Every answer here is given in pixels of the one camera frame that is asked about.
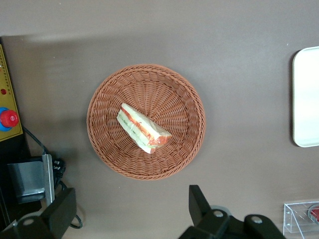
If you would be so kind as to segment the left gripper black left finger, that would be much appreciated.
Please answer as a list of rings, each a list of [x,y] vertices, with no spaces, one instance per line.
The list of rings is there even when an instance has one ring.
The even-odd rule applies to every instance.
[[[60,239],[76,216],[76,193],[67,188],[39,216],[20,219],[0,233],[2,239]]]

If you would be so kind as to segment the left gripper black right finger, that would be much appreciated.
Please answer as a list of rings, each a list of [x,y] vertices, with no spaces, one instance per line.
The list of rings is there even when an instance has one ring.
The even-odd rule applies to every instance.
[[[189,186],[189,213],[193,221],[181,239],[284,239],[269,218],[247,215],[236,219],[224,207],[211,207],[198,185]]]

